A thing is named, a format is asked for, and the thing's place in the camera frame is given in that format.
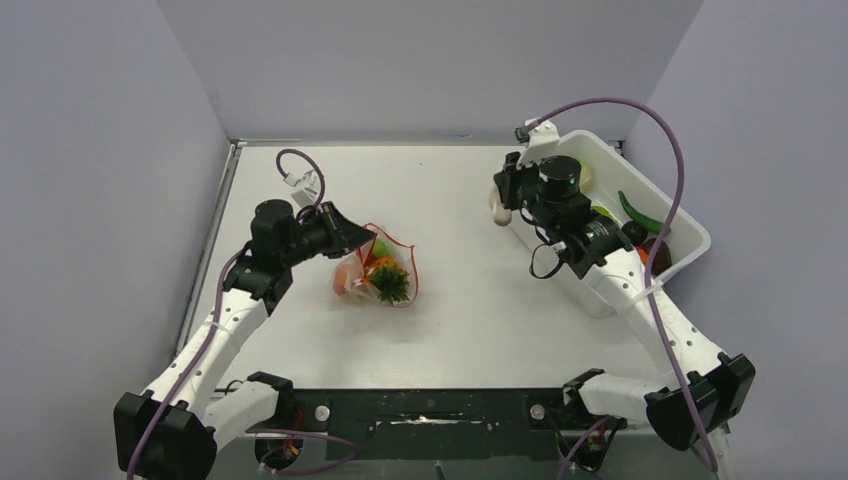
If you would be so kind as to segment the small green cabbage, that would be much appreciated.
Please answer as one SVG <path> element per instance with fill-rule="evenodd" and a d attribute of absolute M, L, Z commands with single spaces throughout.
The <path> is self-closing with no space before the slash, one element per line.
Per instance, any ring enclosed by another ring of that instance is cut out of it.
<path fill-rule="evenodd" d="M 387 244 L 380 239 L 376 239 L 373 243 L 371 256 L 374 260 L 379 260 L 386 257 L 391 257 L 391 251 L 388 248 Z"/>

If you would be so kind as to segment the white garlic bulb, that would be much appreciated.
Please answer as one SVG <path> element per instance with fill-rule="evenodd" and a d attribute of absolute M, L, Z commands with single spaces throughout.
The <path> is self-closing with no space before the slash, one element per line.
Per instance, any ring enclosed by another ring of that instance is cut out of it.
<path fill-rule="evenodd" d="M 512 221 L 512 211 L 505 208 L 501 202 L 500 192 L 496 185 L 490 189 L 488 198 L 493 222 L 500 227 L 508 226 Z"/>

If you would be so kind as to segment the toy peach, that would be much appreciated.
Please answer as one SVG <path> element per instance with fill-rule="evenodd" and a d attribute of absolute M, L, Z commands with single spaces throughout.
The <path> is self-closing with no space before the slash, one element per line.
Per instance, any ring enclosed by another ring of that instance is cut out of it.
<path fill-rule="evenodd" d="M 348 295 L 358 285 L 362 274 L 362 266 L 356 259 L 339 263 L 332 275 L 331 286 L 333 292 L 339 297 Z"/>

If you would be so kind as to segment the clear zip bag orange zipper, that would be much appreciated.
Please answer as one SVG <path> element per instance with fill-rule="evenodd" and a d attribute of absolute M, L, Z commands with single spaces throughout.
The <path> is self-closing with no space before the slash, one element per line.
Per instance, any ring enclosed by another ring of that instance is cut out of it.
<path fill-rule="evenodd" d="M 336 265 L 331 291 L 351 301 L 410 306 L 419 293 L 415 246 L 398 241 L 382 225 L 371 222 L 365 228 L 375 237 Z"/>

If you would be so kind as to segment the toy pineapple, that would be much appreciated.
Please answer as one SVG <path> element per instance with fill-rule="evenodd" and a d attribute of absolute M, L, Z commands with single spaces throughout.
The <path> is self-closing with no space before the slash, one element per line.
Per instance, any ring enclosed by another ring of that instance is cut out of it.
<path fill-rule="evenodd" d="M 368 263 L 365 266 L 365 279 L 376 289 L 377 299 L 381 303 L 394 306 L 411 300 L 409 272 L 393 257 Z"/>

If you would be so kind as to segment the light green pepper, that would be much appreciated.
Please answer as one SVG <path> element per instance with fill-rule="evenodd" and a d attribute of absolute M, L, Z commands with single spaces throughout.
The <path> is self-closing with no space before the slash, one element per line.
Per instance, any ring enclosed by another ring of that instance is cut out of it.
<path fill-rule="evenodd" d="M 613 215 L 613 214 L 612 214 L 609 210 L 607 210 L 605 207 L 603 207 L 603 206 L 601 206 L 601 205 L 593 205 L 593 206 L 591 207 L 591 209 L 592 209 L 594 212 L 596 212 L 597 214 L 599 214 L 599 215 L 603 215 L 603 216 L 605 216 L 605 217 L 609 218 L 610 220 L 612 220 L 612 221 L 613 221 L 614 223 L 616 223 L 617 225 L 619 225 L 619 224 L 620 224 L 620 222 L 618 221 L 618 219 L 617 219 L 617 218 L 616 218 L 616 217 L 615 217 L 615 216 L 614 216 L 614 215 Z"/>

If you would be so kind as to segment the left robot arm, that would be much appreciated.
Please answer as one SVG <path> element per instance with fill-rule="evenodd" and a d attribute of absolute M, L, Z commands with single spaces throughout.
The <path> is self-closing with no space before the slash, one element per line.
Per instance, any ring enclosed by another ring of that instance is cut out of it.
<path fill-rule="evenodd" d="M 218 453 L 251 427 L 291 410 L 290 380 L 256 372 L 219 400 L 212 395 L 246 341 L 316 256 L 339 259 L 373 242 L 374 231 L 324 202 L 299 219 L 282 199 L 260 203 L 250 238 L 227 260 L 214 305 L 177 357 L 114 411 L 119 467 L 129 479 L 205 479 Z"/>

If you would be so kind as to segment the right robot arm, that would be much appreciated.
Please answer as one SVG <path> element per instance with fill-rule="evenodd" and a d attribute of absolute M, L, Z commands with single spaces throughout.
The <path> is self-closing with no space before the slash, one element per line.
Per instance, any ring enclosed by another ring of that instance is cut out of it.
<path fill-rule="evenodd" d="M 579 284 L 612 307 L 642 344 L 658 382 L 593 368 L 564 386 L 562 411 L 585 427 L 601 416 L 644 422 L 675 450 L 692 448 L 736 416 L 755 367 L 728 355 L 703 335 L 653 280 L 637 247 L 611 217 L 579 189 L 581 164 L 555 155 L 529 166 L 506 155 L 494 174 L 496 207 L 516 212 Z"/>

